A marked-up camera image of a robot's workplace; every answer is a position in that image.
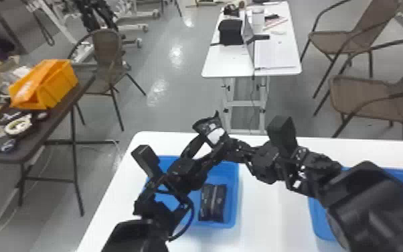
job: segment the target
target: gray floor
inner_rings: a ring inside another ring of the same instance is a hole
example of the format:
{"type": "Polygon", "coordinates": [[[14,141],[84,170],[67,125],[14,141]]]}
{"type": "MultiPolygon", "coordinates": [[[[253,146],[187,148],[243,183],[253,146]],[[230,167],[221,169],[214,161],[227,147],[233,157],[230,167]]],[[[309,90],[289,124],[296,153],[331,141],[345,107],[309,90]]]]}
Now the gray floor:
{"type": "MultiPolygon", "coordinates": [[[[291,0],[298,46],[306,42],[315,16],[335,0],[291,0]]],[[[364,11],[369,0],[352,1],[347,7],[326,15],[321,29],[349,29],[364,11]]],[[[181,6],[193,4],[182,1],[181,6]]],[[[116,160],[121,158],[133,135],[139,131],[191,131],[191,124],[199,118],[212,115],[220,108],[221,82],[205,80],[200,76],[208,45],[211,40],[219,7],[182,8],[183,19],[170,5],[160,20],[149,21],[150,32],[138,34],[144,39],[140,50],[128,48],[125,56],[132,66],[132,75],[147,91],[147,97],[123,80],[120,90],[120,107],[126,130],[120,132],[114,109],[104,97],[84,97],[80,103],[87,126],[78,128],[81,139],[119,139],[120,153],[114,146],[80,147],[78,150],[79,175],[86,215],[78,215],[73,187],[63,184],[37,184],[27,195],[25,205],[17,211],[12,221],[0,232],[0,251],[74,251],[88,226],[112,175],[116,160]]],[[[74,28],[81,34],[81,27],[74,28]]],[[[377,43],[403,38],[403,28],[391,22],[377,43]]],[[[57,46],[47,45],[32,53],[32,64],[42,58],[62,58],[69,44],[56,36],[57,46]]],[[[267,121],[274,115],[291,115],[298,135],[303,137],[330,137],[339,127],[340,118],[327,103],[319,115],[312,118],[318,101],[311,98],[315,87],[326,70],[328,60],[314,48],[308,51],[299,76],[272,78],[267,107],[267,121]]],[[[350,74],[365,75],[366,59],[358,58],[350,74]]],[[[397,81],[403,75],[403,46],[388,53],[376,54],[376,78],[397,81]]],[[[249,80],[240,80],[236,89],[238,99],[250,97],[249,80]]],[[[234,111],[233,125],[255,127],[250,117],[254,111],[234,111]]],[[[68,135],[65,122],[54,133],[68,135]]],[[[400,139],[401,126],[389,128],[387,122],[367,119],[353,120],[340,137],[358,139],[400,139]]],[[[52,153],[44,176],[70,176],[70,153],[65,147],[51,147],[35,168],[38,173],[52,153]]],[[[9,216],[7,212],[0,226],[9,216]]]]}

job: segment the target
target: black robotic arm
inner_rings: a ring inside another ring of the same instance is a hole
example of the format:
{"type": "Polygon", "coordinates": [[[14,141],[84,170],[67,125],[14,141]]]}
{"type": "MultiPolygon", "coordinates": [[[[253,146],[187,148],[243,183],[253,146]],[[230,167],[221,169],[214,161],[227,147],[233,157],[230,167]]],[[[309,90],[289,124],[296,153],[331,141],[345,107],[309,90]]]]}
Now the black robotic arm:
{"type": "Polygon", "coordinates": [[[343,171],[338,162],[298,145],[290,117],[275,117],[267,128],[269,141],[258,147],[231,138],[217,113],[199,120],[193,129],[199,135],[166,173],[148,145],[132,152],[150,179],[135,201],[133,214],[141,219],[119,223],[103,252],[167,251],[165,243],[184,234],[194,218],[188,194],[199,190],[208,172],[224,160],[246,164],[264,183],[284,181],[288,190],[319,200],[333,234],[347,251],[403,252],[403,183],[375,164],[362,162],[343,171]],[[204,143],[211,152],[194,159],[204,143]],[[167,190],[159,190],[160,185],[167,190]],[[179,206],[168,209],[156,202],[156,193],[173,195],[179,206]],[[189,222],[175,234],[189,211],[189,222]]]}

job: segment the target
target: white tabletop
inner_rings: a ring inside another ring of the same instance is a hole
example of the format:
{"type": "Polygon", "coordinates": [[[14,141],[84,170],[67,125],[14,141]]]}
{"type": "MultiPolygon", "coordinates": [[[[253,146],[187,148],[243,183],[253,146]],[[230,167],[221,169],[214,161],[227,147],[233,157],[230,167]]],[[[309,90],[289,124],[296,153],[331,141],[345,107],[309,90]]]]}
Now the white tabletop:
{"type": "MultiPolygon", "coordinates": [[[[287,18],[287,21],[272,27],[265,31],[265,34],[270,36],[284,36],[285,42],[290,45],[288,50],[285,50],[282,54],[282,58],[300,58],[299,50],[297,47],[297,41],[294,34],[294,26],[292,23],[291,11],[289,4],[286,1],[277,2],[279,4],[264,5],[267,13],[278,14],[283,18],[287,18]],[[285,33],[285,35],[275,35],[272,32],[285,33]]],[[[219,30],[218,26],[221,20],[224,19],[224,14],[219,15],[217,25],[214,29],[214,35],[212,36],[212,43],[219,42],[219,30]]],[[[284,76],[284,75],[296,75],[301,73],[301,63],[298,60],[297,65],[288,68],[272,68],[262,69],[254,71],[254,67],[248,51],[245,46],[223,46],[216,45],[210,46],[208,55],[205,59],[205,65],[201,72],[204,78],[228,78],[228,77],[247,77],[253,76],[284,76]]]]}
{"type": "MultiPolygon", "coordinates": [[[[99,252],[114,226],[133,216],[133,203],[142,190],[146,175],[131,157],[140,144],[150,145],[157,155],[179,155],[194,138],[193,133],[140,132],[136,134],[110,183],[94,218],[78,248],[79,252],[99,252]]],[[[266,136],[232,135],[250,145],[262,145],[266,136]]],[[[403,141],[298,138],[311,151],[324,153],[345,166],[370,160],[382,167],[403,168],[403,141]]],[[[203,146],[200,155],[209,152],[203,146]]],[[[264,184],[240,166],[239,205],[232,229],[190,227],[170,252],[279,251],[337,252],[337,245],[317,239],[311,226],[307,198],[289,192],[283,182],[264,184]]]]}

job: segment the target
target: tape roll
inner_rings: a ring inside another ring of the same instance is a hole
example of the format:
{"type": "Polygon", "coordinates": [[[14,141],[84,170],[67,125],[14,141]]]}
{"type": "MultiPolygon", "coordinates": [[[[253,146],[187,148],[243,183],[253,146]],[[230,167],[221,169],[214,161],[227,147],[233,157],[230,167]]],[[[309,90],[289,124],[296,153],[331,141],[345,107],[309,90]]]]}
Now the tape roll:
{"type": "Polygon", "coordinates": [[[28,114],[6,124],[5,132],[8,135],[16,136],[26,132],[31,126],[33,126],[33,123],[31,123],[31,114],[28,114]]]}

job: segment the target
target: chair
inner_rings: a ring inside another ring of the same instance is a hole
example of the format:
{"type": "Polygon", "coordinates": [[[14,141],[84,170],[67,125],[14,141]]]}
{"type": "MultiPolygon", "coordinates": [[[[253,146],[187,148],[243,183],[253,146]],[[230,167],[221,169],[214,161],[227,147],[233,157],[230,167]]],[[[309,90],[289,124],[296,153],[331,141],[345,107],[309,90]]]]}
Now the chair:
{"type": "Polygon", "coordinates": [[[317,115],[331,95],[333,108],[340,112],[342,116],[342,124],[333,137],[337,137],[353,117],[387,120],[390,126],[393,126],[394,121],[403,125],[403,77],[398,83],[391,84],[381,80],[343,75],[347,65],[357,55],[400,44],[403,44],[403,40],[396,40],[360,50],[345,61],[339,75],[329,79],[330,88],[315,110],[314,116],[317,115]]]}
{"type": "MultiPolygon", "coordinates": [[[[301,61],[303,61],[309,44],[311,43],[331,61],[319,86],[314,92],[313,98],[317,96],[321,87],[327,80],[338,57],[341,54],[350,55],[357,50],[372,46],[385,26],[395,17],[401,5],[401,0],[372,0],[366,11],[364,11],[361,19],[351,31],[316,31],[317,24],[323,14],[350,1],[351,0],[343,0],[324,9],[315,19],[313,29],[308,35],[308,42],[301,54],[301,61]]],[[[373,64],[373,56],[372,53],[369,52],[370,78],[374,75],[373,64]]]]}
{"type": "MultiPolygon", "coordinates": [[[[118,122],[120,124],[120,129],[124,131],[125,128],[114,93],[119,93],[119,91],[114,87],[115,84],[118,83],[123,77],[128,76],[128,78],[140,90],[140,92],[144,96],[146,94],[144,90],[137,84],[136,80],[127,72],[128,70],[130,70],[130,68],[126,68],[123,65],[122,38],[121,35],[113,29],[99,29],[85,35],[72,48],[72,51],[70,51],[68,58],[70,59],[78,46],[80,46],[80,44],[89,37],[92,37],[92,43],[94,44],[94,58],[96,60],[96,64],[78,64],[87,66],[89,68],[96,66],[96,71],[94,71],[96,80],[88,89],[86,94],[104,95],[111,97],[114,103],[118,122]]],[[[85,125],[86,123],[84,122],[84,118],[81,109],[78,106],[78,103],[76,105],[76,108],[78,114],[80,115],[82,124],[85,125]]]]}

